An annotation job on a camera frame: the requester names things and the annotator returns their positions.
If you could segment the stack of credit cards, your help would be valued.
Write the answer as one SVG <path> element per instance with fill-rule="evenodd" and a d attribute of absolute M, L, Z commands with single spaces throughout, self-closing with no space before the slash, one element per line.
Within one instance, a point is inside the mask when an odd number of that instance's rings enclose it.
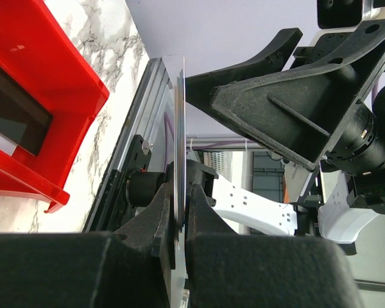
<path fill-rule="evenodd" d="M 164 57 L 166 67 L 173 68 L 169 74 L 173 86 L 173 131 L 174 131 L 174 171 L 173 196 L 175 217 L 175 243 L 180 246 L 185 225 L 187 167 L 186 167 L 186 101 L 185 101 L 185 58 L 181 54 Z"/>

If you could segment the red plastic bin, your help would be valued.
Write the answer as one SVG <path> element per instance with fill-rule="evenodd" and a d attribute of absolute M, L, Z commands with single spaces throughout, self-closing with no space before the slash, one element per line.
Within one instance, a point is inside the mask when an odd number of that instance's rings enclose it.
<path fill-rule="evenodd" d="M 0 1 L 0 196 L 49 203 L 109 92 L 43 1 Z"/>

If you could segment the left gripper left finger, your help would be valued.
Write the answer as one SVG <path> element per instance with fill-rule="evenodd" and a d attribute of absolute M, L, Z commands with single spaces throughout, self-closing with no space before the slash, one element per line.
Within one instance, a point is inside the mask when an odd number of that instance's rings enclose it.
<path fill-rule="evenodd" d="M 0 234 L 0 307 L 169 307 L 172 197 L 115 232 Z"/>

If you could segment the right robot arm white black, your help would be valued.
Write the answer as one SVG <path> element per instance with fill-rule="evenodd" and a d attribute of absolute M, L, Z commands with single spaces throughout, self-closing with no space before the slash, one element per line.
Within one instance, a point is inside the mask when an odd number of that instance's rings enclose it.
<path fill-rule="evenodd" d="M 215 187 L 215 211 L 266 235 L 313 235 L 352 245 L 385 214 L 385 87 L 366 97 L 385 71 L 385 19 L 326 33 L 298 47 L 284 29 L 254 58 L 185 81 L 186 100 L 247 139 L 310 173 L 339 171 L 325 203 L 277 203 Z"/>

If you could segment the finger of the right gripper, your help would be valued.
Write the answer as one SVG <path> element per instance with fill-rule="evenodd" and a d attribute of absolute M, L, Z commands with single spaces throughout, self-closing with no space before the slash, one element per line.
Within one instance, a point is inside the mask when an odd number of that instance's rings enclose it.
<path fill-rule="evenodd" d="M 365 21 L 307 65 L 218 87 L 215 117 L 312 170 L 331 151 L 385 70 L 385 19 Z"/>
<path fill-rule="evenodd" d="M 217 87 L 282 71 L 302 36 L 299 28 L 280 30 L 263 50 L 249 60 L 186 78 L 186 101 L 204 111 Z"/>

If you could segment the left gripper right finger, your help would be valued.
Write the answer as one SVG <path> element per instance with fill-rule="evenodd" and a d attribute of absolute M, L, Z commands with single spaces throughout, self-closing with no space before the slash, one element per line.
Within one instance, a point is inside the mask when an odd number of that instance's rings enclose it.
<path fill-rule="evenodd" d="M 185 258 L 192 307 L 361 307 L 342 249 L 315 237 L 240 235 L 194 185 Z"/>

